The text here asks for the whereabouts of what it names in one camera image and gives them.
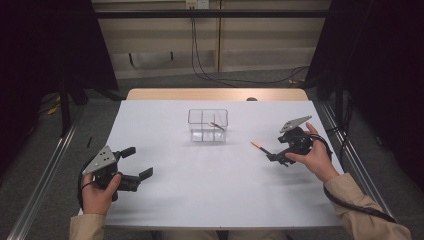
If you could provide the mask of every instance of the sleeve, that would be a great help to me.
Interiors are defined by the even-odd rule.
[[[338,199],[361,207],[382,211],[382,208],[369,196],[362,193],[349,173],[340,175],[325,183],[327,190]],[[387,222],[379,217],[353,211],[334,204],[336,216],[354,239],[409,240],[411,233],[399,224]]]
[[[83,214],[72,217],[69,227],[70,240],[103,240],[106,216]]]

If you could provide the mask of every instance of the pen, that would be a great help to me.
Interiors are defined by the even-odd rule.
[[[257,144],[257,143],[254,143],[254,142],[250,142],[251,144],[253,144],[253,146],[255,146],[255,147],[257,147],[257,148],[259,148],[262,152],[264,152],[264,153],[266,153],[266,154],[268,154],[268,155],[270,155],[271,153],[270,152],[268,152],[265,148],[263,148],[263,147],[261,147],[261,145],[259,145],[259,144]]]

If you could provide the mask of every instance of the black cable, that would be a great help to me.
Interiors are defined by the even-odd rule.
[[[321,81],[322,79],[326,78],[328,74],[331,73],[331,67],[332,64],[330,64],[330,67],[327,66],[323,71],[321,71],[317,76],[309,79],[308,81],[303,82],[302,84],[300,84],[298,86],[298,88],[300,89],[308,89],[308,88],[312,88],[315,87],[319,81]]]
[[[328,199],[330,199],[330,201],[334,202],[335,204],[337,204],[341,207],[344,207],[344,208],[347,208],[347,209],[350,209],[350,210],[354,210],[354,211],[357,211],[357,212],[365,213],[365,214],[368,214],[368,215],[371,215],[371,216],[374,216],[374,217],[379,217],[379,218],[382,218],[382,219],[384,219],[388,222],[391,222],[391,223],[397,223],[394,218],[392,218],[391,216],[389,216],[389,215],[387,215],[383,212],[378,211],[377,209],[357,206],[357,205],[350,204],[350,203],[347,203],[345,201],[338,199],[337,197],[332,195],[327,190],[327,188],[325,186],[324,186],[324,194],[328,197]]]
[[[242,80],[242,79],[225,79],[225,78],[213,79],[203,70],[202,64],[200,62],[199,51],[198,51],[198,46],[197,46],[196,20],[194,18],[191,18],[191,25],[192,25],[192,29],[191,29],[192,30],[191,65],[192,65],[193,71],[196,74],[196,76],[203,79],[203,80],[218,82],[218,83],[221,83],[221,84],[233,87],[233,88],[237,88],[237,87],[232,85],[232,84],[225,83],[225,82],[222,82],[222,81],[257,83],[257,84],[273,84],[273,83],[279,83],[279,82],[287,81],[289,79],[293,79],[294,76],[296,76],[298,73],[303,71],[305,68],[309,68],[309,66],[300,66],[300,67],[293,68],[291,70],[290,76],[283,78],[283,79],[279,79],[279,80],[275,80],[275,81],[269,81],[269,82],[251,81],[251,80]],[[196,69],[194,67],[194,49],[196,50],[196,56],[197,56],[199,68],[202,71],[202,74],[204,75],[204,77],[199,75],[199,73],[196,71]]]
[[[346,102],[346,113],[343,119],[343,125],[344,125],[344,135],[342,134],[342,145],[340,147],[340,153],[339,153],[339,162],[340,166],[344,171],[344,163],[343,163],[343,149],[346,145],[346,142],[349,138],[349,126],[350,126],[350,120],[352,119],[353,111],[353,102],[352,98],[350,96],[350,93],[348,94],[347,102]]]
[[[86,168],[87,168],[88,164],[90,164],[90,162],[94,159],[94,157],[95,157],[95,156],[93,156],[93,157],[92,157],[92,158],[90,158],[90,159],[89,159],[86,163],[84,163],[84,165],[82,166],[82,168],[81,168],[81,170],[80,170],[80,172],[79,172],[79,175],[78,175],[78,185],[77,185],[77,191],[78,191],[78,193],[77,193],[77,198],[78,198],[78,203],[79,203],[79,205],[80,205],[80,207],[81,207],[81,210],[84,210],[83,200],[82,200],[82,189],[83,189],[84,187],[86,187],[87,185],[89,185],[89,184],[93,184],[93,183],[94,183],[94,181],[91,181],[91,182],[89,182],[88,184],[85,184],[84,186],[82,186],[82,187],[81,187],[81,184],[82,184],[82,177],[83,177],[82,172],[84,171],[84,169],[86,169]]]
[[[197,61],[199,63],[199,67],[200,67],[201,71],[203,72],[203,74],[205,75],[206,78],[199,75],[199,73],[197,73],[197,71],[196,71],[196,68],[194,67],[194,49],[196,49],[196,56],[197,56]],[[212,79],[203,70],[203,67],[200,63],[199,50],[197,48],[196,20],[194,18],[191,18],[191,67],[193,68],[193,71],[196,74],[196,76],[199,77],[200,79],[203,79],[203,80],[206,80],[206,81],[213,81],[213,82],[221,83],[221,84],[227,85],[229,87],[233,87],[233,88],[236,87],[234,85],[231,85],[231,84],[228,84],[228,83],[225,83],[225,82],[220,82],[219,80]]]
[[[331,161],[331,154],[332,153],[329,150],[329,145],[325,141],[325,139],[318,134],[308,134],[308,136],[311,137],[312,139],[319,140],[322,143],[324,143],[325,147],[327,148],[328,157],[330,158],[330,161]],[[337,204],[341,207],[344,207],[344,208],[347,208],[347,209],[350,209],[350,210],[354,210],[354,211],[357,211],[357,212],[365,213],[365,214],[368,214],[368,215],[371,215],[371,216],[379,217],[379,218],[384,219],[384,220],[391,222],[391,223],[396,223],[395,219],[393,219],[391,216],[387,215],[384,212],[380,212],[379,210],[374,209],[374,208],[370,208],[370,207],[365,208],[365,207],[361,207],[361,206],[357,206],[357,205],[354,205],[354,204],[347,203],[347,202],[342,201],[341,199],[335,197],[334,195],[332,195],[328,191],[328,189],[325,187],[325,185],[323,186],[323,188],[324,188],[324,194],[327,196],[327,198],[330,201],[334,202],[335,204]]]
[[[333,127],[333,128],[330,128],[330,129],[325,129],[325,132],[327,133],[327,135],[328,134],[330,134],[330,133],[334,133],[334,132],[336,132],[336,131],[338,131],[339,130],[339,127]]]

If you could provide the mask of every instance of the hand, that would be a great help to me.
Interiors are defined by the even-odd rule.
[[[99,189],[93,182],[93,174],[87,174],[82,180],[82,200],[84,214],[106,215],[112,204],[112,195],[118,189],[121,183],[121,174],[116,174],[105,190]]]
[[[306,127],[309,129],[309,133],[318,134],[310,123],[306,123]],[[305,164],[309,171],[324,183],[340,175],[331,163],[325,145],[321,141],[313,141],[312,149],[307,155],[286,153],[286,157]]]

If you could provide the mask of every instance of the white tabletop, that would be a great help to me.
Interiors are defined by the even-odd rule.
[[[225,143],[191,142],[190,109],[227,109]],[[123,101],[107,144],[112,151],[136,147],[118,163],[137,175],[154,168],[137,192],[119,192],[109,227],[142,229],[308,228],[338,226],[322,183],[302,164],[269,162],[250,144],[272,153],[286,121],[309,120],[327,141],[310,101]],[[337,157],[333,164],[342,173]]]

